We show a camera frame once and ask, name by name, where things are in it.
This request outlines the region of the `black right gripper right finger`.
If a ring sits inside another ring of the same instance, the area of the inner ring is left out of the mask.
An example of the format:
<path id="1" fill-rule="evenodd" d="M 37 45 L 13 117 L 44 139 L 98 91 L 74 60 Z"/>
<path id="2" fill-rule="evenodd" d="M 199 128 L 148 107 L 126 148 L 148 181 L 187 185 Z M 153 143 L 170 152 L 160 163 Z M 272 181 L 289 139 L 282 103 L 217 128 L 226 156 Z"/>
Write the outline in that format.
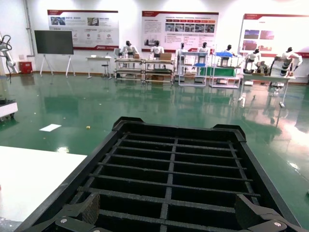
<path id="1" fill-rule="evenodd" d="M 236 195 L 235 215 L 243 232 L 305 232 L 275 210 L 253 204 L 244 195 Z"/>

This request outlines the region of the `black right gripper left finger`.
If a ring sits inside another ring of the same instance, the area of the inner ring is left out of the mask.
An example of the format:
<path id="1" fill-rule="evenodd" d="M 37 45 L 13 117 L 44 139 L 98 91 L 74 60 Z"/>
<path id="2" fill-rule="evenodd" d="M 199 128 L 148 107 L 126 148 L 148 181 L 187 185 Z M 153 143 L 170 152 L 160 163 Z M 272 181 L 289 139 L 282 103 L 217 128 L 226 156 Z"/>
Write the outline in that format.
<path id="1" fill-rule="evenodd" d="M 32 226 L 28 232 L 90 232 L 99 216 L 100 195 L 90 194 L 82 203 L 64 206 L 51 219 Z"/>

